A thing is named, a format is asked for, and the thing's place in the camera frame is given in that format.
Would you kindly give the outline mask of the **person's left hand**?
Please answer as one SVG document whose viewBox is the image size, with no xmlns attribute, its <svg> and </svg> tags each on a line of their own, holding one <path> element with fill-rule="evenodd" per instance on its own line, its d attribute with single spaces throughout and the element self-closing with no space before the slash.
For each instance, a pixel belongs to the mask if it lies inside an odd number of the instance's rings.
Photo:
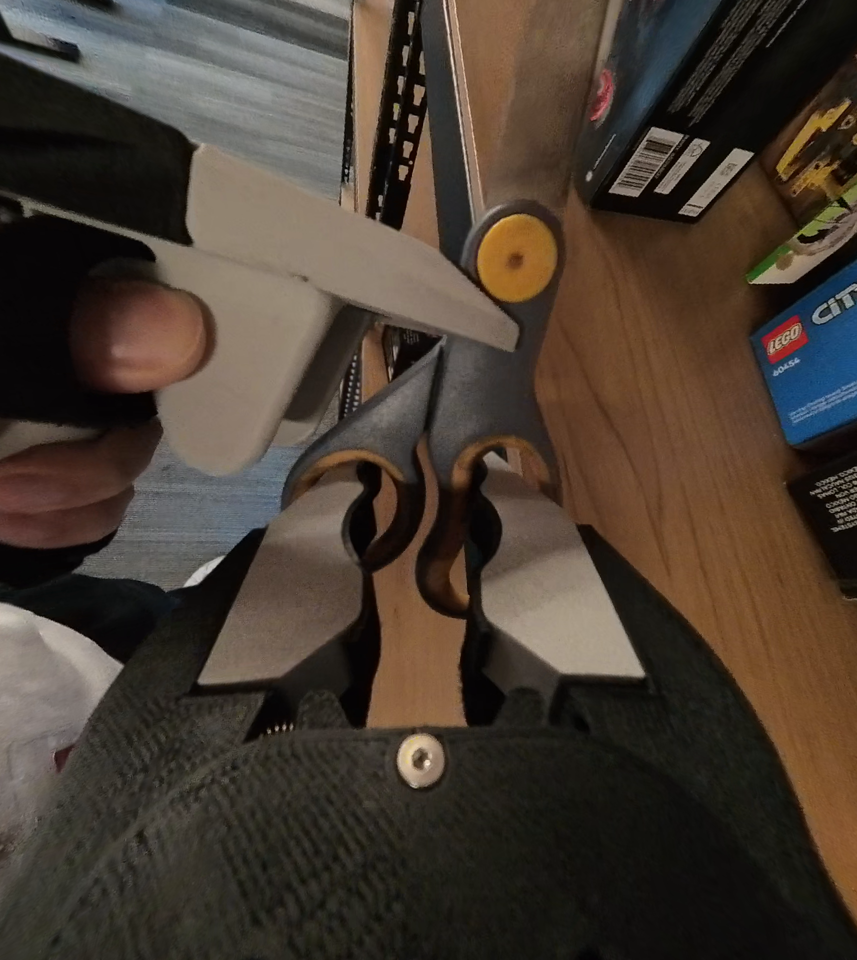
<svg viewBox="0 0 857 960">
<path fill-rule="evenodd" d="M 207 324 L 181 291 L 145 281 L 94 280 L 70 331 L 79 376 L 100 392 L 153 393 L 201 365 Z M 121 525 L 135 484 L 158 448 L 156 420 L 98 438 L 38 445 L 0 461 L 0 545 L 63 549 L 103 540 Z"/>
</svg>

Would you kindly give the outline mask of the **grey yellow scissors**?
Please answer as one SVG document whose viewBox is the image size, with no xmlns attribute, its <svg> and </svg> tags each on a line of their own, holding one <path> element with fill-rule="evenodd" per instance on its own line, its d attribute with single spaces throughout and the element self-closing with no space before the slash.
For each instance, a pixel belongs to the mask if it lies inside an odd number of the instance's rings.
<svg viewBox="0 0 857 960">
<path fill-rule="evenodd" d="M 469 595 L 452 583 L 468 536 L 478 463 L 497 448 L 527 450 L 540 465 L 542 488 L 557 485 L 555 452 L 534 393 L 534 371 L 565 263 L 561 211 L 571 176 L 566 122 L 552 115 L 566 95 L 561 42 L 572 38 L 562 9 L 536 2 L 534 24 L 521 29 L 518 53 L 503 62 L 512 82 L 488 167 L 479 168 L 466 90 L 461 30 L 454 2 L 423 2 L 422 53 L 431 126 L 433 182 L 442 254 L 503 309 L 518 329 L 503 351 L 447 335 L 387 387 L 315 440 L 283 488 L 288 509 L 328 471 L 368 463 L 396 491 L 396 512 L 358 562 L 379 570 L 417 533 L 425 479 L 417 447 L 438 484 L 435 520 L 416 561 L 416 581 L 437 613 L 465 618 Z"/>
</svg>

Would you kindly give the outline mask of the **black perforated rack upright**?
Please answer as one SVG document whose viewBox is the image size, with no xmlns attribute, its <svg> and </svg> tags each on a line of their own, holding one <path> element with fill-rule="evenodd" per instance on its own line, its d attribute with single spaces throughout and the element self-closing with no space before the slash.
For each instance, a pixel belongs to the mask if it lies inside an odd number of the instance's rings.
<svg viewBox="0 0 857 960">
<path fill-rule="evenodd" d="M 350 2 L 341 196 L 396 232 L 427 119 L 422 2 Z"/>
</svg>

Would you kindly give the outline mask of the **black furniture leg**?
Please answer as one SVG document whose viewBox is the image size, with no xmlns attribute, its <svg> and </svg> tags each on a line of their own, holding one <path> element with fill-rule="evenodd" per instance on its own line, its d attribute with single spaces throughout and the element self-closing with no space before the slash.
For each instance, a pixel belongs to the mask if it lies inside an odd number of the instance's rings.
<svg viewBox="0 0 857 960">
<path fill-rule="evenodd" d="M 82 54 L 75 43 L 39 33 L 36 30 L 11 27 L 0 7 L 0 45 L 11 49 L 43 55 L 69 64 L 79 64 Z"/>
</svg>

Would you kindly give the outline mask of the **dark box with red emblem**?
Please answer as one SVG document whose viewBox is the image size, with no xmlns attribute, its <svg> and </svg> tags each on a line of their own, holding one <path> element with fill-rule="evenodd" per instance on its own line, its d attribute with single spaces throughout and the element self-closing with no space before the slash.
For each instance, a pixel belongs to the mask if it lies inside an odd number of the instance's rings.
<svg viewBox="0 0 857 960">
<path fill-rule="evenodd" d="M 578 142 L 590 209 L 699 221 L 760 150 L 751 81 L 764 2 L 625 2 Z"/>
</svg>

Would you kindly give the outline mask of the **yellow toy box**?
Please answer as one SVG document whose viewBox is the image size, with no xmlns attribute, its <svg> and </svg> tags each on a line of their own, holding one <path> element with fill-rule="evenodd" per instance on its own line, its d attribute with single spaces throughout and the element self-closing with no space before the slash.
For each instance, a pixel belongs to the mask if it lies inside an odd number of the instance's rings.
<svg viewBox="0 0 857 960">
<path fill-rule="evenodd" d="M 795 284 L 826 261 L 841 262 L 857 235 L 857 50 L 782 130 L 761 165 L 797 228 L 746 281 Z"/>
</svg>

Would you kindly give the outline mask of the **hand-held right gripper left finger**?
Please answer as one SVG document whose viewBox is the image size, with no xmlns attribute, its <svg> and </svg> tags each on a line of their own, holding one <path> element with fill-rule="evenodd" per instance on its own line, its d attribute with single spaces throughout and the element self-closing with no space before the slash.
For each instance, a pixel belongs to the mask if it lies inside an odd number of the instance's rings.
<svg viewBox="0 0 857 960">
<path fill-rule="evenodd" d="M 354 466 L 339 466 L 265 528 L 195 683 L 203 694 L 262 691 L 279 723 L 326 691 L 350 726 L 368 719 L 382 652 L 372 576 L 351 522 L 370 531 L 371 496 Z"/>
</svg>

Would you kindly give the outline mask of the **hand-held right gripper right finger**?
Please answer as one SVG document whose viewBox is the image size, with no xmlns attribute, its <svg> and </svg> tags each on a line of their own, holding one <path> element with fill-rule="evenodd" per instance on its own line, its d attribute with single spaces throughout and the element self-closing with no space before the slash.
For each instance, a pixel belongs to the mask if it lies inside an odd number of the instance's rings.
<svg viewBox="0 0 857 960">
<path fill-rule="evenodd" d="M 493 723 L 510 694 L 546 708 L 578 684 L 647 677 L 579 526 L 504 461 L 485 461 L 470 508 L 465 719 Z"/>
</svg>

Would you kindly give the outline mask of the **blue toy box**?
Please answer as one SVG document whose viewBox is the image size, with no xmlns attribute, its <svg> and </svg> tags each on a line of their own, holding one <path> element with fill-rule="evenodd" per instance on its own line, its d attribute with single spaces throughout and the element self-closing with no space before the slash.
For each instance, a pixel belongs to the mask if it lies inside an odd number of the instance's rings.
<svg viewBox="0 0 857 960">
<path fill-rule="evenodd" d="M 748 337 L 782 435 L 795 449 L 857 430 L 857 256 L 815 274 Z"/>
</svg>

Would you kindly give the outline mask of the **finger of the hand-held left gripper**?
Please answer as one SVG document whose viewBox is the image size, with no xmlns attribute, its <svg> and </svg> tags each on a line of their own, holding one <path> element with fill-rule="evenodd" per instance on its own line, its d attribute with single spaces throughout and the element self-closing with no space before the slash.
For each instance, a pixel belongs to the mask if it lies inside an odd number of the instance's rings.
<svg viewBox="0 0 857 960">
<path fill-rule="evenodd" d="M 518 323 L 438 249 L 209 144 L 189 166 L 190 244 L 153 240 L 159 274 L 212 296 L 219 268 L 288 277 L 415 330 L 508 353 Z"/>
</svg>

